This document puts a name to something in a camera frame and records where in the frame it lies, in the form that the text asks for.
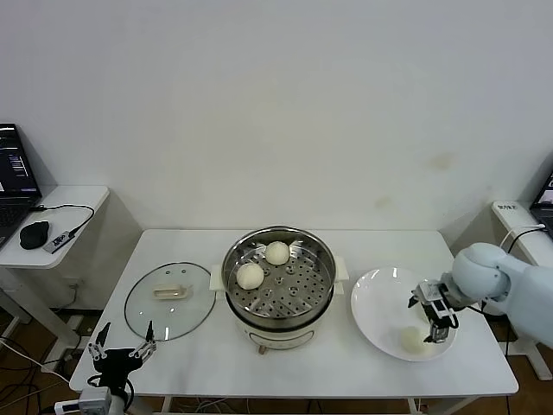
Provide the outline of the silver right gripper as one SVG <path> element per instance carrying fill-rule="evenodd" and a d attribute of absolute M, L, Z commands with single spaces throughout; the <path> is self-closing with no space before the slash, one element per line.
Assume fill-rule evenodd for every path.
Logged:
<path fill-rule="evenodd" d="M 426 343 L 443 343 L 448 338 L 450 329 L 458 329 L 459 321 L 454 315 L 453 308 L 442 293 L 443 284 L 437 280 L 423 280 L 412 292 L 408 307 L 420 303 L 427 318 L 430 319 L 429 335 L 424 339 Z"/>

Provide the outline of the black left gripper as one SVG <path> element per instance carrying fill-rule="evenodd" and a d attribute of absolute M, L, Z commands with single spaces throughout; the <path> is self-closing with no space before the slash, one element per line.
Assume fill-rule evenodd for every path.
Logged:
<path fill-rule="evenodd" d="M 140 369 L 143 360 L 156 351 L 152 322 L 146 332 L 145 341 L 137 348 L 117 348 L 105 351 L 111 324 L 108 322 L 87 345 L 93 366 L 99 374 L 99 386 L 125 387 L 129 374 Z"/>

